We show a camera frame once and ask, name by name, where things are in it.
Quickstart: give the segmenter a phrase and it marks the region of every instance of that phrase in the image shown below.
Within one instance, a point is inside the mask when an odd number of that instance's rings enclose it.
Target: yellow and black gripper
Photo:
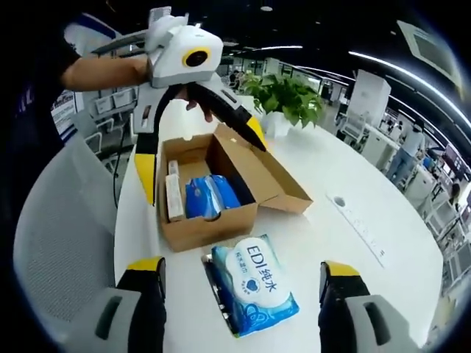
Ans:
[[[175,98],[182,87],[182,85],[169,86],[155,111],[153,131],[138,134],[135,149],[135,166],[144,187],[147,201],[150,204],[155,204],[156,199],[157,148],[160,119],[166,106]],[[187,84],[187,91],[190,100],[195,100],[199,104],[208,107],[221,122],[234,129],[243,139],[261,151],[266,151],[266,141],[257,118],[250,114],[241,104],[234,109],[214,91],[208,90],[196,82]],[[231,100],[234,99],[227,91],[222,90],[221,94],[224,94]]]

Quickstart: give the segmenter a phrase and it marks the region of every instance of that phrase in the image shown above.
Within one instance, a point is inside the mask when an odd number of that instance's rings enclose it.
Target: blue and white package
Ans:
[[[215,281],[236,337],[272,327],[300,311],[265,239],[246,238],[233,249],[214,246],[211,251]]]
[[[222,175],[211,175],[211,178],[216,184],[216,187],[219,191],[221,197],[222,208],[229,210],[230,208],[237,208],[241,206],[241,203],[238,201],[237,196],[234,193],[234,190],[230,187],[229,182]]]
[[[185,186],[187,218],[215,218],[221,210],[240,207],[233,189],[226,178],[208,175],[193,178]]]

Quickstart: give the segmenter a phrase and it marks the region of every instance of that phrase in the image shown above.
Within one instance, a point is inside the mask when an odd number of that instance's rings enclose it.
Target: camera lens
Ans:
[[[206,61],[207,58],[208,53],[206,51],[195,51],[186,58],[186,65],[193,68],[195,66],[203,64],[203,62]]]

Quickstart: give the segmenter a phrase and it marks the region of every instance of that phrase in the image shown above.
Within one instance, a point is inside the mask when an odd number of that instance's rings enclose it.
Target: open cardboard box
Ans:
[[[221,215],[213,220],[197,217],[169,222],[165,176],[170,160],[178,161],[184,206],[185,184],[191,178],[209,174],[226,177],[241,206],[222,210]],[[224,124],[218,125],[213,134],[162,142],[157,193],[158,218],[170,247],[176,252],[249,234],[258,206],[303,213],[312,203],[296,180],[269,152],[251,146]]]

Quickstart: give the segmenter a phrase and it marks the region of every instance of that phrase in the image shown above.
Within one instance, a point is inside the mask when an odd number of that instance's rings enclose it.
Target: robotic arm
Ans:
[[[216,117],[241,137],[266,151],[260,124],[227,89],[216,74],[222,41],[203,29],[189,26],[187,18],[164,16],[146,34],[149,82],[139,87],[133,127],[138,133],[135,165],[146,192],[155,203],[155,168],[159,123],[169,102],[187,85],[188,96],[209,107]]]

